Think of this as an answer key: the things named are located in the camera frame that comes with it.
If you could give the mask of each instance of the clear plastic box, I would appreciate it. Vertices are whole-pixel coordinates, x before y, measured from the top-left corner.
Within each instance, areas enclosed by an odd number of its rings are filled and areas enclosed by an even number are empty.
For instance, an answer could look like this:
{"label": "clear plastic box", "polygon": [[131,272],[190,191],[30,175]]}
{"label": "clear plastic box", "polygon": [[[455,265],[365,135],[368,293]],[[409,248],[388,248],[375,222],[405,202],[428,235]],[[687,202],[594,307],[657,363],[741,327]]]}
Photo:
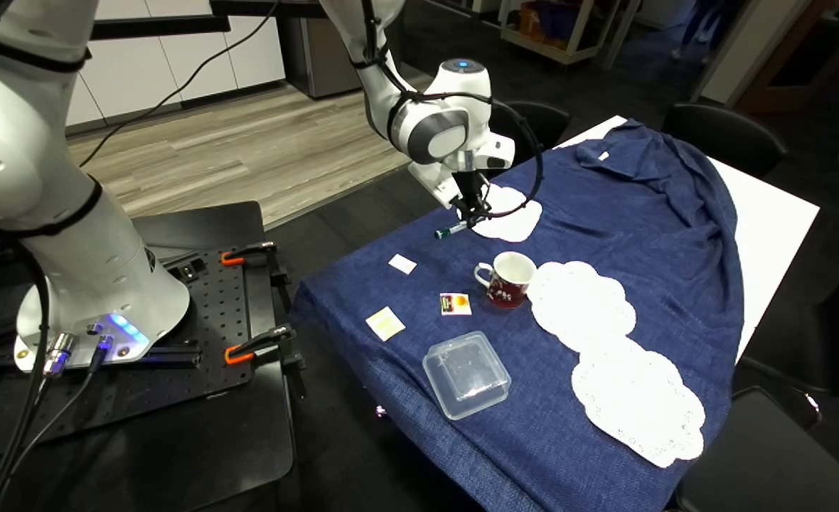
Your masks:
{"label": "clear plastic box", "polygon": [[451,421],[470,418],[506,400],[513,384],[482,330],[434,344],[424,354],[424,376]]}

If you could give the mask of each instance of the black table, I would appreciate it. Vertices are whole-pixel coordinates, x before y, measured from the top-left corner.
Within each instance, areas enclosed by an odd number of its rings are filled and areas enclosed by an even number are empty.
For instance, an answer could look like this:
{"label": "black table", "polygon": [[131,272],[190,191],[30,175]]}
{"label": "black table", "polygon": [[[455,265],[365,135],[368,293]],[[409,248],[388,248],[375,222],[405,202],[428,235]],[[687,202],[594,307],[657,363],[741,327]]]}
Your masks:
{"label": "black table", "polygon": [[[266,242],[256,202],[136,222],[158,256]],[[251,307],[251,330],[277,320]],[[261,363],[222,396],[158,410],[44,444],[21,470],[5,509],[202,509],[274,484],[296,501],[293,406],[281,363]]]}

